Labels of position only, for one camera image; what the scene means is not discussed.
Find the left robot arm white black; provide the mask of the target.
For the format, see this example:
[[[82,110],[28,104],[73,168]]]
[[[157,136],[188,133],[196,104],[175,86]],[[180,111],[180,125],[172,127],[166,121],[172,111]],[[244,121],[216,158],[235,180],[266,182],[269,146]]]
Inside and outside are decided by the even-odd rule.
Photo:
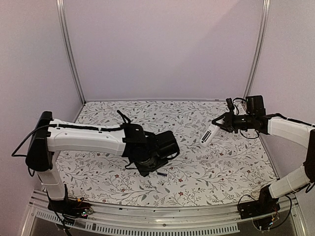
[[[23,157],[27,167],[39,177],[48,196],[62,213],[70,213],[72,200],[55,166],[59,151],[89,151],[128,159],[141,176],[165,166],[180,154],[172,131],[155,134],[145,131],[121,111],[123,123],[112,126],[76,124],[54,119],[52,112],[41,114],[37,125],[13,150],[12,157]]]

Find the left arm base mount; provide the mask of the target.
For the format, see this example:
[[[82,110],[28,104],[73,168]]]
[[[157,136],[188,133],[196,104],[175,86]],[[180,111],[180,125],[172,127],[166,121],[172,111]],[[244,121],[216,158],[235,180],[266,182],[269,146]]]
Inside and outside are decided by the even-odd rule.
[[[49,200],[48,209],[63,216],[70,218],[87,218],[94,211],[92,205],[85,201],[84,197],[78,199],[70,199],[68,197],[68,189],[64,185],[64,198],[62,200],[53,200],[47,193]]]

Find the white remote control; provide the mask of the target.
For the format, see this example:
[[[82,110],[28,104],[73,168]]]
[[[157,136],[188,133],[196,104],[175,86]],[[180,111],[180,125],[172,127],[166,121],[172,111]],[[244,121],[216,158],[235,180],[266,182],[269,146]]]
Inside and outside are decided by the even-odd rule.
[[[204,134],[201,136],[199,143],[200,145],[205,148],[211,141],[212,139],[216,136],[218,133],[220,127],[217,125],[211,124],[207,130],[204,132]]]

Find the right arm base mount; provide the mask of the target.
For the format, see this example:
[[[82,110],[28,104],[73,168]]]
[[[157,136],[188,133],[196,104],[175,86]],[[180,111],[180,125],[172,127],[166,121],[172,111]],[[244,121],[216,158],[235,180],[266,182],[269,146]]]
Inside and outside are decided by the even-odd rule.
[[[255,200],[251,195],[243,195],[237,204],[237,210],[241,219],[255,218],[253,220],[254,227],[259,231],[268,231],[274,223],[280,219],[279,198],[273,198],[270,190],[270,185],[264,186]]]

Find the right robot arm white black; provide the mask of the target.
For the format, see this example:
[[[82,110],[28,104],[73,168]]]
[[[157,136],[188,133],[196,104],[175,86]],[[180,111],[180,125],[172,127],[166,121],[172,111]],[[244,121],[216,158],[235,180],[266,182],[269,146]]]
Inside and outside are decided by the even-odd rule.
[[[253,129],[258,133],[284,138],[307,149],[306,160],[301,167],[287,174],[285,177],[261,190],[254,204],[258,214],[265,214],[277,199],[315,181],[315,126],[292,118],[286,118],[280,113],[266,114],[263,97],[261,95],[245,98],[246,114],[234,114],[232,99],[226,99],[228,112],[212,120],[215,125],[229,133]]]

